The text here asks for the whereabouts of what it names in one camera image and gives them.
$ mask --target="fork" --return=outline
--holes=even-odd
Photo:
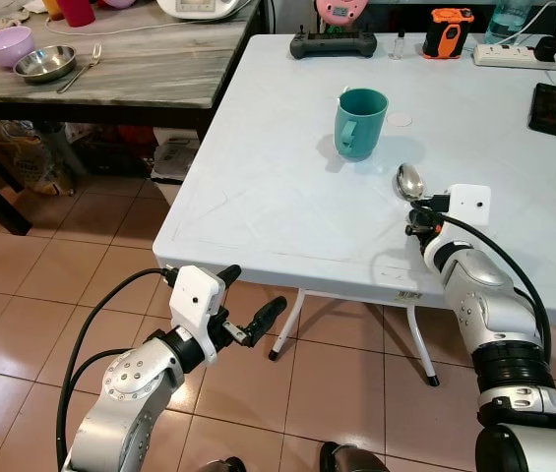
[[[72,86],[72,84],[74,82],[77,81],[77,79],[85,73],[85,71],[91,69],[93,66],[95,66],[96,64],[98,64],[100,62],[100,54],[102,54],[102,44],[98,43],[93,47],[93,53],[92,53],[92,59],[90,60],[90,62],[88,64],[86,64],[86,66],[81,69],[79,71],[79,73],[74,76],[72,78],[72,80],[70,82],[68,82],[65,86],[63,86],[62,88],[60,88],[57,93],[64,93],[65,91],[68,91],[68,89]]]

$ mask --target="tile floor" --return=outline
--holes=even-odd
[[[116,282],[155,265],[150,246],[167,203],[152,185],[117,178],[94,180],[73,198],[2,193],[34,229],[16,237],[0,227],[0,472],[47,472],[77,331]],[[166,329],[169,294],[156,276],[122,292],[94,321],[80,359]],[[295,291],[236,283],[225,305],[244,323],[277,295],[292,303]],[[438,388],[424,382],[400,310],[310,297],[276,363],[267,354],[283,321],[256,349],[231,347],[187,377],[157,421],[144,470],[192,472],[235,454],[250,471],[313,471],[326,440],[367,447],[392,472],[474,470],[478,392],[455,320],[437,310],[419,311],[418,320]],[[556,377],[556,326],[553,339]],[[107,363],[77,385],[70,438]]]

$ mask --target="power strip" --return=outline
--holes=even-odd
[[[532,47],[508,46],[507,44],[477,44],[474,48],[474,64],[556,71],[556,63],[538,61],[533,55]]]

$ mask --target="teal mug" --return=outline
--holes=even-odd
[[[335,147],[344,157],[367,157],[378,143],[389,101],[379,91],[351,88],[339,97]]]

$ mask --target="game controller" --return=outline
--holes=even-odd
[[[290,42],[290,53],[295,59],[301,59],[308,54],[348,52],[358,52],[362,56],[371,57],[377,45],[378,41],[373,32],[306,33],[304,27],[300,26],[299,33]]]

